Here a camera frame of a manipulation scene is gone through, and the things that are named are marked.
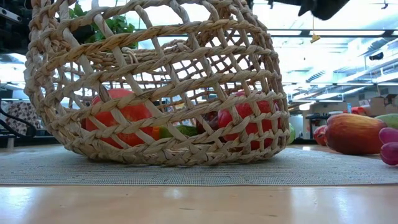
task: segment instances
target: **cardboard box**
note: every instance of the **cardboard box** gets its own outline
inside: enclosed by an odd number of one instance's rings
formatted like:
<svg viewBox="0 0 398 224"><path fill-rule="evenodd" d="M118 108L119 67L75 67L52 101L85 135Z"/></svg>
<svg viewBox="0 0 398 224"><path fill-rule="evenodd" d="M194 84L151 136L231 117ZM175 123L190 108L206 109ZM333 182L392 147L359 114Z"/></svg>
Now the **cardboard box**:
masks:
<svg viewBox="0 0 398 224"><path fill-rule="evenodd" d="M379 116L390 113L398 113L397 105L398 97L396 94L388 94L387 96L378 96L368 100L359 101L359 105L363 107L368 116Z"/></svg>

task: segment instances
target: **woven basket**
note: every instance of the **woven basket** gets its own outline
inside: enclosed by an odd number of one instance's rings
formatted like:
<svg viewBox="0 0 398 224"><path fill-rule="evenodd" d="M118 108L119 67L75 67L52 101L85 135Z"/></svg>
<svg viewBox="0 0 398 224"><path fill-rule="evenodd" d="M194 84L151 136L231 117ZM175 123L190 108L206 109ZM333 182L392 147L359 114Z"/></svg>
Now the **woven basket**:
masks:
<svg viewBox="0 0 398 224"><path fill-rule="evenodd" d="M73 3L32 0L25 71L25 93L48 131L66 149L96 160L192 166L265 160L285 148L289 112L278 54L267 27L245 1L133 0L125 6L99 7L93 0L86 16L70 19L68 7ZM186 3L207 9L209 19L190 21ZM171 8L182 23L152 26L146 8L163 5ZM112 33L104 20L129 11L135 11L147 29ZM106 40L80 45L72 32L92 22ZM159 44L159 37L171 35L186 35L187 40ZM143 40L152 41L155 49L126 47ZM134 93L111 98L110 88ZM237 91L244 94L237 96ZM87 103L95 96L101 99L99 103ZM67 100L68 106L62 106L62 100ZM259 101L266 101L270 111L262 113L260 103L256 103ZM236 105L243 104L253 113L242 118ZM145 105L152 116L126 119L121 110L131 105ZM220 110L229 111L233 120L213 129L203 118ZM104 111L110 111L118 122L112 126L101 123L96 114ZM84 119L94 123L96 130L82 127ZM186 121L200 123L205 131L194 136L182 134L175 125ZM272 127L263 129L262 121ZM256 133L246 132L249 123L256 124ZM171 138L154 139L140 129L159 126L166 127ZM133 133L143 144L130 146L119 138ZM223 136L233 133L239 137L224 141ZM101 139L112 139L120 147ZM257 142L258 148L252 149L251 142Z"/></svg>

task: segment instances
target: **wooden table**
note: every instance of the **wooden table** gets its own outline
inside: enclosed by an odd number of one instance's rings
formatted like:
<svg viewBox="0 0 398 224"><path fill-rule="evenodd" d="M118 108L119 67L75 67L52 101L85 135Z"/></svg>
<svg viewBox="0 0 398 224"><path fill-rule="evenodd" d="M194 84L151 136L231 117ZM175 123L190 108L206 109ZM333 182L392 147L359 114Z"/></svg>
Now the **wooden table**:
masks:
<svg viewBox="0 0 398 224"><path fill-rule="evenodd" d="M382 224L397 223L397 218L396 185L0 187L1 224Z"/></svg>

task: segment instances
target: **purple grape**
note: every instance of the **purple grape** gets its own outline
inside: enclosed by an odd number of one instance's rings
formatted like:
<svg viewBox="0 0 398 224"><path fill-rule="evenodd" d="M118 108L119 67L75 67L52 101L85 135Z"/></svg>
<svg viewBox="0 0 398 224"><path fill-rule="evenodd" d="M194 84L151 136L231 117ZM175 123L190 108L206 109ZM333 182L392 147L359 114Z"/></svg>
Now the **purple grape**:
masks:
<svg viewBox="0 0 398 224"><path fill-rule="evenodd" d="M381 160L388 165L398 165L398 142L390 142L381 147Z"/></svg>
<svg viewBox="0 0 398 224"><path fill-rule="evenodd" d="M398 129L383 128L379 132L379 139L384 144L389 142L398 142Z"/></svg>

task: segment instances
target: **gray table mat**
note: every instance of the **gray table mat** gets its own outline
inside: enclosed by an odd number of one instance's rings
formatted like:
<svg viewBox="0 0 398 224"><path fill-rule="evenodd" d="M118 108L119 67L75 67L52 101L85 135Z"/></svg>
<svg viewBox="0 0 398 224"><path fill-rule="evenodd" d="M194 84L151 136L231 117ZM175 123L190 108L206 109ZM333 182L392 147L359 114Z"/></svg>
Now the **gray table mat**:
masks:
<svg viewBox="0 0 398 224"><path fill-rule="evenodd" d="M92 162L54 150L0 154L3 185L365 185L398 184L398 167L378 159L285 149L268 161L161 167Z"/></svg>

